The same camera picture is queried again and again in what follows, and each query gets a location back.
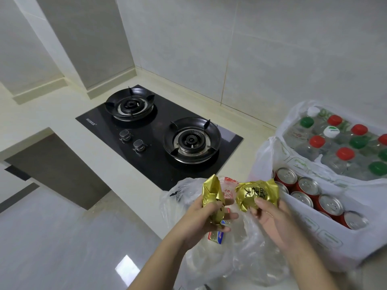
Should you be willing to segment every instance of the glossy floor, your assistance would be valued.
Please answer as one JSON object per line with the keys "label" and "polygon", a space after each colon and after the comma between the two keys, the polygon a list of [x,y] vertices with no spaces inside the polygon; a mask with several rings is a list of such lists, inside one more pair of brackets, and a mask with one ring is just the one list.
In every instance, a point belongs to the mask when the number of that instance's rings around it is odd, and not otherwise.
{"label": "glossy floor", "polygon": [[2,289],[124,290],[160,242],[113,191],[86,211],[40,187],[0,232]]}

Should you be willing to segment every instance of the green bottle cap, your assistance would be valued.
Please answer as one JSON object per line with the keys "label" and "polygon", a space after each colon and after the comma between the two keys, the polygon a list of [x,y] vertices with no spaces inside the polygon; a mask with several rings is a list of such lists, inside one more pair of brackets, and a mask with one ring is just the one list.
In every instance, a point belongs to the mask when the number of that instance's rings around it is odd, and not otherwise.
{"label": "green bottle cap", "polygon": [[303,117],[300,121],[300,125],[304,128],[309,128],[314,124],[314,120],[311,117]]}
{"label": "green bottle cap", "polygon": [[384,150],[381,150],[378,156],[380,160],[387,162],[387,148],[385,148]]}
{"label": "green bottle cap", "polygon": [[376,176],[383,177],[387,174],[387,165],[383,162],[373,162],[368,166],[368,169]]}
{"label": "green bottle cap", "polygon": [[355,136],[350,140],[350,146],[356,150],[359,150],[363,147],[365,147],[368,143],[367,138],[363,136]]}

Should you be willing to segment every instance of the gas stove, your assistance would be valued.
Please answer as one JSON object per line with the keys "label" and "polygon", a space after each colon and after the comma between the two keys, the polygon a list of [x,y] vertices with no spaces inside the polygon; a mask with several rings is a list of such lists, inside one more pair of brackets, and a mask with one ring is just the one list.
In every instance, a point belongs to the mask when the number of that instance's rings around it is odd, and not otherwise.
{"label": "gas stove", "polygon": [[243,140],[140,85],[76,119],[162,190],[216,174]]}

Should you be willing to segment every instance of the red bottle cap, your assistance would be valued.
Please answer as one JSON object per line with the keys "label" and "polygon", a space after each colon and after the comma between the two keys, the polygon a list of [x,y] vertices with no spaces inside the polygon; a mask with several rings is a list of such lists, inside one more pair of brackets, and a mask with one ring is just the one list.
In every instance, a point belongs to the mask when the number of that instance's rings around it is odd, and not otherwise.
{"label": "red bottle cap", "polygon": [[331,117],[328,118],[327,122],[331,126],[337,126],[337,125],[341,124],[342,118],[340,116],[337,116],[337,115],[332,115]]}
{"label": "red bottle cap", "polygon": [[383,145],[387,145],[387,134],[380,135],[378,141]]}
{"label": "red bottle cap", "polygon": [[368,128],[362,124],[356,124],[352,127],[351,131],[355,135],[364,135],[368,132]]}
{"label": "red bottle cap", "polygon": [[309,144],[314,148],[320,148],[325,144],[325,139],[320,135],[315,135],[309,140]]}
{"label": "red bottle cap", "polygon": [[355,157],[355,152],[350,148],[339,148],[336,156],[343,161],[348,161]]}

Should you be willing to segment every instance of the stove brand logo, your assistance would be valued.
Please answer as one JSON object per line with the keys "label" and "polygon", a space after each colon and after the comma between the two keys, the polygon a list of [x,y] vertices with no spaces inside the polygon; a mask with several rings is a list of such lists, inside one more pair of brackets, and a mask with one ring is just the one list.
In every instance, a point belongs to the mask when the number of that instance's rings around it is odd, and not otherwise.
{"label": "stove brand logo", "polygon": [[91,125],[97,125],[97,123],[94,123],[93,121],[91,121],[90,119],[86,119],[87,122],[89,122]]}

